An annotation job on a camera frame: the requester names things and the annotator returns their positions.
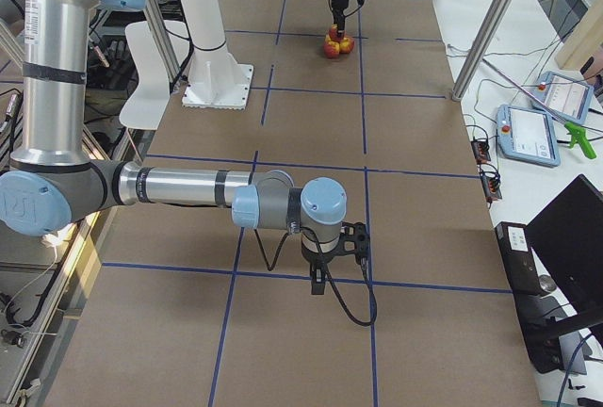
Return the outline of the lone red yellow apple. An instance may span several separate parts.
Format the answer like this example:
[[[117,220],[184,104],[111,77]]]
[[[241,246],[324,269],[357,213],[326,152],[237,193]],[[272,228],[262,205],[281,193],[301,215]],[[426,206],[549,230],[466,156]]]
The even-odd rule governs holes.
[[[332,25],[331,25],[331,27],[329,28],[328,35],[331,37],[331,39],[332,39],[332,40],[336,41],[336,40],[334,39],[334,25],[335,25],[335,24],[332,24]]]

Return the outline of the red yellow apple far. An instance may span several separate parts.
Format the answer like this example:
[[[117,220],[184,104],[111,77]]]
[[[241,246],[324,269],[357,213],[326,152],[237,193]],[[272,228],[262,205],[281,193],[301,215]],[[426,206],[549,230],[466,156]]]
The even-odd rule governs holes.
[[[339,53],[343,55],[350,54],[354,49],[355,41],[352,37],[343,37],[339,42]]]

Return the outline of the red yellow apple right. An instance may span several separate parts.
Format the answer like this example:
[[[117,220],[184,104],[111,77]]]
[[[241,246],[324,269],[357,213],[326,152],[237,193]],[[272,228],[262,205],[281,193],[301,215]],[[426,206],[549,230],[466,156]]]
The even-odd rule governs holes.
[[[323,53],[328,59],[339,58],[342,54],[341,42],[328,40],[323,43]]]

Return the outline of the black computer box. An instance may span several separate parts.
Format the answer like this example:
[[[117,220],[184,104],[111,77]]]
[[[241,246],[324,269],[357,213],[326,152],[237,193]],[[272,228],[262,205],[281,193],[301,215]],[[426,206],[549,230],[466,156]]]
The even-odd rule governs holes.
[[[514,294],[544,296],[526,226],[502,221],[495,227],[506,276]]]

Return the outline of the near teach pendant tablet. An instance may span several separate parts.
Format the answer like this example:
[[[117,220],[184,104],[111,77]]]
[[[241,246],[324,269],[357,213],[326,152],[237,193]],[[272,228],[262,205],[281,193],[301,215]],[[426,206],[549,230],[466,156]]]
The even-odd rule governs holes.
[[[545,167],[561,164],[553,121],[544,111],[501,105],[496,122],[497,144],[506,158]]]

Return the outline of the teach pendant tablet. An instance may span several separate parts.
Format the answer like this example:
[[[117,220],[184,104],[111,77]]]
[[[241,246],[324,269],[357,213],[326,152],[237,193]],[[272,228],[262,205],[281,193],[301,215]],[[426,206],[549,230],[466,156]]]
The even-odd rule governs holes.
[[[539,77],[533,95],[568,121],[583,125],[594,96],[594,88],[586,81],[548,71]]]
[[[501,105],[496,122],[497,144],[506,158],[545,167],[561,164],[553,121],[544,111]]]

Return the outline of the far teach pendant tablet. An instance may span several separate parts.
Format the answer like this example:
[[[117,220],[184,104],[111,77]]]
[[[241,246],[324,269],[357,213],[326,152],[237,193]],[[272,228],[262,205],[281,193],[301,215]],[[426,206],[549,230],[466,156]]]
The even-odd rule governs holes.
[[[533,95],[568,121],[583,125],[594,96],[594,88],[586,81],[548,71],[539,77]]]

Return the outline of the black monitor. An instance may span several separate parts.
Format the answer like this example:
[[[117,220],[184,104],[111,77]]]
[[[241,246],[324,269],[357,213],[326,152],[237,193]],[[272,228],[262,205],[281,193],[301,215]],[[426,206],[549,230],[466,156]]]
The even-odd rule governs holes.
[[[529,358],[536,370],[565,369],[569,346],[588,329],[602,340],[602,193],[578,175],[526,229],[531,248],[576,313],[544,314],[544,300],[514,297]]]

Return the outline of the aluminium frame post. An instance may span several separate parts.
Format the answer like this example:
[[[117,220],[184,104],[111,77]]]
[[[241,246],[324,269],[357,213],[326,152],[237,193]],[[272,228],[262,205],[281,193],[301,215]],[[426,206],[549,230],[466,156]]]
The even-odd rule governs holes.
[[[461,102],[512,0],[493,0],[455,81],[451,99]]]

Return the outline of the green handled reacher grabber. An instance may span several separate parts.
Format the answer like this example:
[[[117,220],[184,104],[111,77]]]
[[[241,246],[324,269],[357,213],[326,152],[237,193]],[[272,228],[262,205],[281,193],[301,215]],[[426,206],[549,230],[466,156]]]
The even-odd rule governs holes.
[[[518,90],[520,90],[526,96],[528,96],[531,100],[533,100],[534,102],[536,102],[541,107],[542,110],[544,110],[545,112],[547,112],[549,115],[551,115],[558,122],[562,123],[564,125],[564,127],[567,129],[568,134],[571,136],[570,145],[569,145],[570,149],[572,149],[575,146],[575,144],[577,143],[579,145],[580,149],[582,150],[583,154],[587,158],[589,158],[589,159],[595,159],[596,158],[595,150],[593,149],[590,141],[587,139],[586,130],[584,129],[583,126],[568,121],[561,113],[559,113],[559,112],[555,111],[554,109],[551,109],[550,107],[548,107],[538,97],[536,97],[530,91],[526,90],[523,86],[521,86],[520,84],[518,84],[514,80],[512,80],[507,74],[505,74],[504,72],[502,72],[499,68],[497,68],[495,65],[493,65],[485,57],[483,57],[481,59],[481,62],[483,62],[486,66],[488,66],[493,71],[495,71],[501,77],[503,77],[506,81],[508,81],[509,83],[511,83],[514,87],[516,87]]]

